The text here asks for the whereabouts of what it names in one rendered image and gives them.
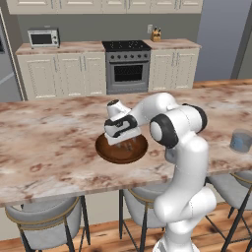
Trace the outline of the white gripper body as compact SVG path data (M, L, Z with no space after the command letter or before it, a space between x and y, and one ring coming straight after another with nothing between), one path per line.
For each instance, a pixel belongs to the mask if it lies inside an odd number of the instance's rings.
M104 137L106 138L108 145L116 145L123 141L129 140L131 138L137 137L141 134L141 129L139 127L130 129L128 131L123 132L120 136L117 138L110 137L107 133L104 134Z

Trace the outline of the brown wooden bowl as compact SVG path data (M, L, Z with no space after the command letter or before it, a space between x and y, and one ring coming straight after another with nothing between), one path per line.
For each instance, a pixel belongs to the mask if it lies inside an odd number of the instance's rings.
M133 150L128 149L128 142L133 140L136 146ZM125 145L125 151L119 151L116 145L109 146L106 138L101 134L95 141L96 152L105 160L117 163L127 164L142 158L148 150L148 141L143 135L121 142Z

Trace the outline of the glass of water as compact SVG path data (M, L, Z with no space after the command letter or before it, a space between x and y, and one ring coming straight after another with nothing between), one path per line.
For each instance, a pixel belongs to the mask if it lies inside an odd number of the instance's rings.
M248 153L252 147L252 132L245 129L235 129L232 132L229 147L238 153Z

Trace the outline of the grey stove with oven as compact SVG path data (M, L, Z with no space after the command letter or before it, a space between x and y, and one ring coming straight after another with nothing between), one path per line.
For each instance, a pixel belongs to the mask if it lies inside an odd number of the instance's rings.
M151 48L142 40L114 40L105 49L106 93L145 93L149 88Z

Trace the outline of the grey stool with black legs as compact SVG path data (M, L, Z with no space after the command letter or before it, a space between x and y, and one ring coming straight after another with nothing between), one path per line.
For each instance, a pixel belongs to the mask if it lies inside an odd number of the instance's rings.
M165 191L167 186L168 183L162 183L119 190L119 237L122 237L123 228L126 228L137 252L144 252L149 228L165 230L166 224L159 221L154 213L154 200ZM123 202L126 202L128 212L134 223L142 228L140 245L135 242L123 219Z
M24 204L20 210L7 206L5 213L17 225L26 252L42 252L64 244L69 252L75 252L73 238L79 232L81 217L85 224L82 236L91 244L84 196Z
M243 217L245 211L252 212L252 171L240 171L235 173L220 174L209 176L206 181L211 183L222 198L230 205L228 218L231 217L234 210L237 210L237 216L232 224L228 236L224 236L221 230L211 221L209 217L206 219L224 239L224 245L220 252L227 252L227 247L231 243L244 241L244 238L233 240L232 236L235 233L240 221L243 221L250 240L245 252L252 252L252 229L249 228Z

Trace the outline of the narrow cream base cupboards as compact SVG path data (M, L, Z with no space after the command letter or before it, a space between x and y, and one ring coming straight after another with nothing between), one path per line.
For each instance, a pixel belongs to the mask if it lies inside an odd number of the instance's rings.
M199 51L199 48L153 50L149 91L192 89Z

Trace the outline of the wide cream base cupboards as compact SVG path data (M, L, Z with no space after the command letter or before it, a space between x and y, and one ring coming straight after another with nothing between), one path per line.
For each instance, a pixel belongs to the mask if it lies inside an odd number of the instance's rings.
M19 55L28 100L106 94L105 53Z

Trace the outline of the wooden knife block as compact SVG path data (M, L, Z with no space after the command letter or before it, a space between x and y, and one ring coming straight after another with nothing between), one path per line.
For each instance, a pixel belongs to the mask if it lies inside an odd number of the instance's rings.
M155 28L151 34L151 41L160 42L161 41L161 29Z

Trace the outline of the silver toaster oven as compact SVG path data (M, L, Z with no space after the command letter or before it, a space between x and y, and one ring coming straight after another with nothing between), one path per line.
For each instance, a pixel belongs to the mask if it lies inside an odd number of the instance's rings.
M37 47L60 47L58 28L31 28L28 30L30 45Z

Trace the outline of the grey fridge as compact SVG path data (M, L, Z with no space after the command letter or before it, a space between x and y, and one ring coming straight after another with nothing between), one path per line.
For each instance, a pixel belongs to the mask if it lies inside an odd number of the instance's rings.
M0 102L23 100L3 14L0 8Z

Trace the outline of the cream wall cupboards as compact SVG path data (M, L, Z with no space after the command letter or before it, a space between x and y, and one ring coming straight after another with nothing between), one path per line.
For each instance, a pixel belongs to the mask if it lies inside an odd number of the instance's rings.
M6 0L11 14L200 14L204 0Z

